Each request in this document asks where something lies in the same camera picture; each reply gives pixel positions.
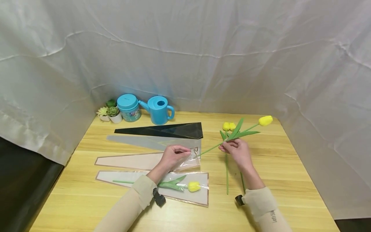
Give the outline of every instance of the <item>person's left hand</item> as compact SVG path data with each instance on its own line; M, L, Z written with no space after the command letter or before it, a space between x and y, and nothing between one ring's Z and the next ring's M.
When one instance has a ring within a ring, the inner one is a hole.
M166 147L158 165L168 170L168 172L172 171L175 166L179 164L180 160L188 157L190 154L191 150L186 147L181 145L169 145Z

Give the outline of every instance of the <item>finger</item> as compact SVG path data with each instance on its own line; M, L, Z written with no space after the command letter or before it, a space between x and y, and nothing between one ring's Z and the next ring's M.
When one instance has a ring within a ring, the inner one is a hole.
M185 158L185 157L188 157L190 156L191 152L190 151L185 151L183 153L179 153L179 157L182 159L182 158Z
M228 150L228 151L230 151L230 150L232 149L232 146L229 145L229 143L226 143L226 142L223 142L223 147L224 147L226 150Z
M235 142L237 145L240 145L242 143L242 139L237 138L237 139L233 140L233 142Z
M231 146L233 146L233 147L238 147L238 144L235 143L235 142L229 142L229 141L228 141L228 144L231 145Z
M182 145L173 145L172 146L173 151L175 152L186 152L191 151L191 149L188 149L186 147L183 147Z
M222 147L222 146L220 146L219 149L220 149L222 152L225 152L225 153L227 152L227 151L224 149L224 147Z

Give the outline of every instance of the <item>black strap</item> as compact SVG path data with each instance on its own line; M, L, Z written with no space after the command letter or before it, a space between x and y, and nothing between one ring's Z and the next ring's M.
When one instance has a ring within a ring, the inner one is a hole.
M166 199L164 195L159 194L157 191L157 188L153 189L152 195L153 195L153 198L155 199L156 204L159 207L162 207L166 203Z
M242 201L242 195L238 195L238 196L236 196L235 199L236 199L236 201L237 201L238 206L242 206L242 205L245 204L245 203L243 203L243 201Z

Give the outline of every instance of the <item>tulip bud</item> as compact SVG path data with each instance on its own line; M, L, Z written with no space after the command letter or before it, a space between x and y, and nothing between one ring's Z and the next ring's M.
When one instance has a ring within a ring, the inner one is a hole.
M273 121L273 117L272 116L264 116L264 117L261 117L259 119L259 125L262 126L262 127L265 127L267 125L269 125L271 122Z
M229 128L229 123L228 123L228 122L223 123L223 130L224 130L224 131L228 131L228 130L230 130L230 128Z
M235 128L236 128L236 125L234 123L230 122L229 123L229 128L230 128L231 131L234 131Z
M201 189L200 182L193 181L193 182L188 183L188 191L195 192L195 191L198 191L200 189Z

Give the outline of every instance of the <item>watering can spout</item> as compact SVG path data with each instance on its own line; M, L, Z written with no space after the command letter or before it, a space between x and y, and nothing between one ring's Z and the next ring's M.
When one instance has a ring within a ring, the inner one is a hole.
M143 102L143 101L141 101L141 100L139 100L138 101L138 103L145 109L145 110L147 110L148 112L150 111L150 109L148 108L148 105L147 105L147 103L145 103L145 102Z

